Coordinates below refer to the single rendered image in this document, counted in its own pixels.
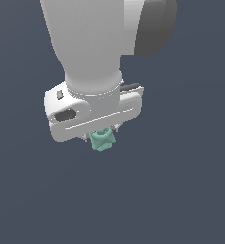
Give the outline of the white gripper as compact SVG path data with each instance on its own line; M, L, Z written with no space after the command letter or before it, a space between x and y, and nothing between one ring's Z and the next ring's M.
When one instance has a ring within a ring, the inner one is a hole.
M45 92L44 107L53 139L65 142L76 137L89 142L89 133L112 127L112 132L141 113L144 87L119 85L114 91L84 95L70 91L62 82Z

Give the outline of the small teal green object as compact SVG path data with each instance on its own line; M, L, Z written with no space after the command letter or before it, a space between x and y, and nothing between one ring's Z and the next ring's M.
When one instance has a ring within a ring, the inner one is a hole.
M116 142L111 127L89 133L92 148L100 152L110 148Z

